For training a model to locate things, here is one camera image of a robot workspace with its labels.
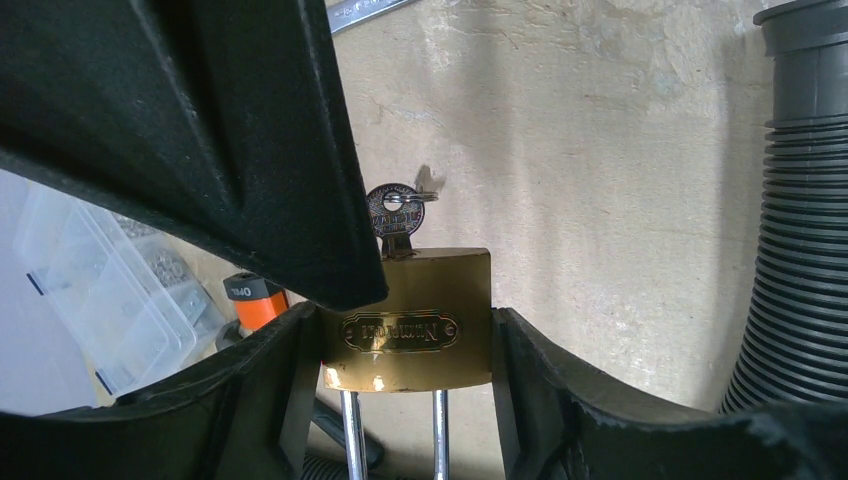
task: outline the key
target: key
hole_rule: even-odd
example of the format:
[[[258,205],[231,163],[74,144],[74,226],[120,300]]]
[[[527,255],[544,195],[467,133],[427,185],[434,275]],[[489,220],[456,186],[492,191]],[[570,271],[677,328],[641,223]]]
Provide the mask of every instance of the key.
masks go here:
[[[383,240],[383,255],[399,258],[412,254],[410,236],[424,221],[424,202],[403,202],[397,210],[389,210],[386,203],[390,197],[418,195],[414,188],[400,184],[387,183],[372,190],[366,201],[371,214],[371,228],[374,235]]]

